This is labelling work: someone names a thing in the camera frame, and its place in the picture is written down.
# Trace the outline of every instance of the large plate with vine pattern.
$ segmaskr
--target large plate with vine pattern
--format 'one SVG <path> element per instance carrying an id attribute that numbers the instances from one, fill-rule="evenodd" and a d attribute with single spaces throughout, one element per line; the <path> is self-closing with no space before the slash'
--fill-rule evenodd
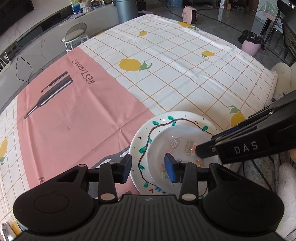
<path id="1" fill-rule="evenodd" d="M 206 118 L 188 111 L 172 111 L 160 114 L 147 121 L 134 136 L 129 153 L 132 156 L 131 179 L 142 195 L 168 194 L 158 187 L 151 178 L 147 165 L 147 150 L 153 139 L 164 129 L 175 125 L 199 128 L 213 136 L 219 133 Z"/>

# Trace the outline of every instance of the stool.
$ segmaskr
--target stool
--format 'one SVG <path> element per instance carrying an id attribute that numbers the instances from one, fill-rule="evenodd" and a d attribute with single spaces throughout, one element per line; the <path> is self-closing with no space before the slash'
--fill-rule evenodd
<path id="1" fill-rule="evenodd" d="M 83 39 L 89 39 L 85 31 L 87 30 L 87 25 L 85 23 L 78 23 L 71 27 L 66 36 L 61 40 L 65 43 L 67 53 L 73 49 L 73 42 L 80 39 L 80 43 L 83 43 Z"/>

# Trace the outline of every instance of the white checkered tablecloth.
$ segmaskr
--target white checkered tablecloth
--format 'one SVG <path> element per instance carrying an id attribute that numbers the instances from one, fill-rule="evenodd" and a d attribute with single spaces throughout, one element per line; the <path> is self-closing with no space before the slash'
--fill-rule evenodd
<path id="1" fill-rule="evenodd" d="M 228 106 L 237 107 L 245 118 L 261 110 L 272 98 L 276 72 L 233 44 L 181 24 L 147 14 L 79 47 L 155 115 L 191 111 L 226 130 L 232 118 Z M 128 58 L 152 66 L 122 69 L 120 62 Z"/>
<path id="2" fill-rule="evenodd" d="M 29 190 L 25 174 L 20 143 L 17 132 L 17 97 L 0 115 L 0 152 L 7 138 L 7 149 L 4 157 L 0 157 L 1 189 L 0 189 L 0 219 L 6 222 L 13 217 L 12 207 L 16 198 Z"/>

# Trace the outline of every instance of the television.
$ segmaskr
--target television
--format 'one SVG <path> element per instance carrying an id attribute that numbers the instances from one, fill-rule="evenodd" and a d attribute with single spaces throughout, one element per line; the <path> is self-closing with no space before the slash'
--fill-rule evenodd
<path id="1" fill-rule="evenodd" d="M 0 0 L 0 36 L 33 10 L 31 0 Z"/>

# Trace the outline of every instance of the plate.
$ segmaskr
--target plate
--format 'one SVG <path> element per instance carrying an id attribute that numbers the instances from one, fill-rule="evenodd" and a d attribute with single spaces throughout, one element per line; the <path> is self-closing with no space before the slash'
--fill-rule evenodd
<path id="1" fill-rule="evenodd" d="M 167 194 L 165 190 L 156 185 L 149 174 L 147 149 L 161 131 L 175 125 L 197 127 L 210 136 L 220 132 L 206 118 L 187 111 L 166 112 L 147 121 L 137 131 L 128 151 L 132 156 L 131 179 L 142 195 Z"/>
<path id="2" fill-rule="evenodd" d="M 165 169 L 164 156 L 171 153 L 175 160 L 192 162 L 198 167 L 209 167 L 210 163 L 218 163 L 218 156 L 202 159 L 195 153 L 195 146 L 211 140 L 211 135 L 200 128 L 176 125 L 161 131 L 147 150 L 148 171 L 155 184 L 168 194 L 179 196 L 182 183 L 171 183 Z M 207 182 L 198 183 L 198 193 L 206 192 Z"/>

